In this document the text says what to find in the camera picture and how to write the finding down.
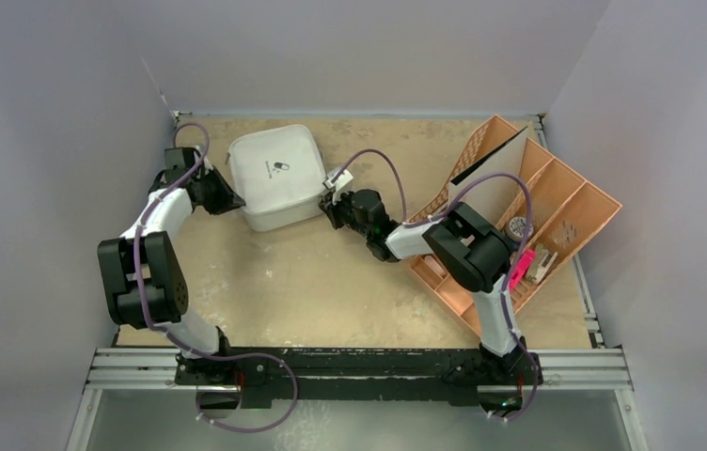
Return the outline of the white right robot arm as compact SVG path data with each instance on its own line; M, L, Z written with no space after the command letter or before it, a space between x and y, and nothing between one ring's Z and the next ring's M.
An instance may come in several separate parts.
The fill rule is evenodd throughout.
M399 262L434 255L445 274L470 293L480 325L482 368L492 381L515 375L515 353L526 347L510 307L512 241L464 202L425 225L401 225L386 213L380 194L371 189L327 192L320 210L334 229L347 227L365 239L380 261Z

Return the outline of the grey medicine case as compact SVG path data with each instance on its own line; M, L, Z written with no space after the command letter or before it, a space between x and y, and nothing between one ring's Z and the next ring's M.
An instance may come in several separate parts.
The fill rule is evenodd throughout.
M306 126L291 124L241 136L228 148L228 164L252 230L271 231L322 213L326 171Z

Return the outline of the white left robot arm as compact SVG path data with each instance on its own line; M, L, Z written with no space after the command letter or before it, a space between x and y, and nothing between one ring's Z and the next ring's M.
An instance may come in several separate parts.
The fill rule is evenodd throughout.
M200 147L168 148L165 168L149 188L148 201L119 237L97 248L103 292L111 320L161 333L210 383L234 375L223 331L189 308L189 290L172 240L196 209L220 215L243 207Z

